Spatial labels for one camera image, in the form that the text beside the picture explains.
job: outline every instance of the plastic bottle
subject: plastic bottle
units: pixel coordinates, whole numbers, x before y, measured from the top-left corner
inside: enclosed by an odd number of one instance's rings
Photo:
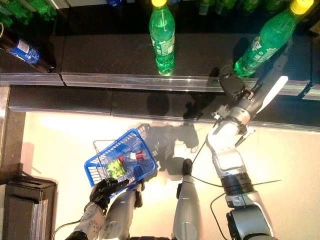
[[[167,0],[152,0],[149,31],[159,74],[170,75],[175,66],[175,20]]]
[[[56,18],[56,10],[46,2],[46,0],[28,0],[27,1],[45,21],[52,21]]]
[[[3,10],[5,9],[0,6],[0,23],[3,23],[3,25],[10,27],[14,22]]]
[[[199,15],[207,16],[216,0],[199,0]]]
[[[264,2],[264,13],[267,16],[276,14],[285,4],[285,0],[265,0]]]
[[[260,4],[261,0],[238,0],[236,8],[240,16],[252,14]]]
[[[313,0],[294,0],[288,9],[270,19],[253,40],[245,54],[236,62],[234,71],[248,77],[281,48],[292,36],[299,18],[313,4]]]
[[[130,158],[133,160],[142,161],[142,160],[147,160],[150,157],[146,150],[142,150],[142,151],[136,151],[136,152],[130,153]]]
[[[0,48],[30,64],[35,69],[48,73],[55,68],[54,58],[14,34],[0,23]]]
[[[23,24],[28,24],[33,17],[32,12],[26,9],[18,0],[0,0],[0,4]]]
[[[220,16],[227,16],[234,8],[237,0],[217,0],[214,6],[215,12]]]

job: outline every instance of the bottle label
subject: bottle label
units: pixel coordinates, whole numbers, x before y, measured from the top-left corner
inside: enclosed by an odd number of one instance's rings
[[[250,58],[256,62],[261,63],[268,60],[279,48],[271,48],[265,46],[260,36],[257,36],[251,45]]]
[[[209,10],[209,4],[200,3],[199,15],[207,15]]]
[[[230,10],[234,7],[235,3],[236,3],[236,0],[218,0],[215,4],[215,11],[218,14],[221,14],[224,8],[226,8],[227,10]]]
[[[175,33],[167,41],[157,41],[151,36],[152,46],[155,50],[155,53],[160,56],[166,56],[171,54],[174,51],[175,46]]]
[[[215,4],[215,11],[217,14],[221,14],[222,10],[224,9],[224,3],[221,0],[218,0]]]
[[[21,39],[19,40],[17,46],[9,51],[9,53],[15,55],[28,64],[36,64],[40,59],[39,51]]]
[[[117,8],[117,7],[120,7],[122,4],[123,4],[123,0],[107,0],[107,3],[114,7],[114,8]]]

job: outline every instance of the bottle in basket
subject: bottle in basket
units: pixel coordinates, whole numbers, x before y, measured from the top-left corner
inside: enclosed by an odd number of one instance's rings
[[[137,151],[137,152],[132,152],[130,153],[130,158],[133,160],[147,160],[150,158],[149,154],[147,153],[146,150],[142,150],[142,151]]]

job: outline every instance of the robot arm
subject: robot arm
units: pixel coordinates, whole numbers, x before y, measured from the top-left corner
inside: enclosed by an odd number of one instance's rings
[[[216,113],[216,125],[207,136],[212,151],[212,161],[225,191],[230,212],[226,214],[233,240],[271,240],[274,230],[262,203],[254,189],[245,164],[236,147],[253,131],[247,123],[255,117],[288,81],[282,70],[288,61],[281,55],[271,71],[257,81],[251,91],[245,91],[236,106],[221,106]]]
[[[84,208],[80,223],[66,240],[95,240],[104,224],[110,195],[119,191],[129,180],[118,182],[113,178],[102,180],[91,191],[90,202]]]

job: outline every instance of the shelf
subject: shelf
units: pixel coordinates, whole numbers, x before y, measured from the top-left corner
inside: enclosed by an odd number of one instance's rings
[[[112,89],[164,90],[183,92],[223,93],[217,77],[197,76],[154,76],[154,75],[121,75],[103,73],[63,73],[64,82],[70,87],[97,87]],[[247,88],[252,88],[257,78],[243,80]],[[293,81],[280,91],[280,95],[299,95],[309,81]]]
[[[311,87],[306,95],[304,95],[303,99],[320,101],[320,85],[314,85]]]

